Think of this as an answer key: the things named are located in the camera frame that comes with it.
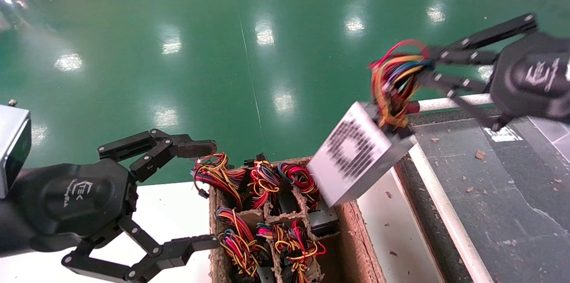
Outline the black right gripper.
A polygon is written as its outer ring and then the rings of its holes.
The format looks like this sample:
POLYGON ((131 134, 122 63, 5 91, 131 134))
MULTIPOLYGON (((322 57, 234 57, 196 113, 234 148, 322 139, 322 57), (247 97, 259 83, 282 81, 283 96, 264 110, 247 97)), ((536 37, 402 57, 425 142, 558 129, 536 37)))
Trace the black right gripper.
POLYGON ((430 46, 430 59, 453 65, 494 65, 491 84, 437 72, 419 74, 419 85, 436 89, 492 131, 499 131, 515 117, 541 117, 570 121, 570 40, 533 33, 538 24, 527 13, 491 26, 446 46, 430 46), (484 47, 519 34, 529 34, 501 52, 484 47), (460 96, 458 90, 488 94, 503 113, 492 119, 460 96))

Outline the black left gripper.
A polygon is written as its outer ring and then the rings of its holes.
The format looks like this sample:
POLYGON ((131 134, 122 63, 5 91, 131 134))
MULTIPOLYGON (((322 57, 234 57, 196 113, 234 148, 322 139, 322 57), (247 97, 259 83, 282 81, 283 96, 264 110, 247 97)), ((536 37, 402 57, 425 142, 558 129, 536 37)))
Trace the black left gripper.
POLYGON ((148 283, 161 271, 187 265, 195 252, 220 248, 215 234, 159 244, 131 218, 135 182, 142 183, 173 158, 215 154, 214 140, 193 140, 151 129, 98 147, 91 165, 61 164, 20 172, 9 190, 9 251, 59 252, 75 274, 113 283, 148 283), (117 162, 137 157, 128 171, 117 162), (124 232, 144 252, 134 265, 90 256, 124 232))

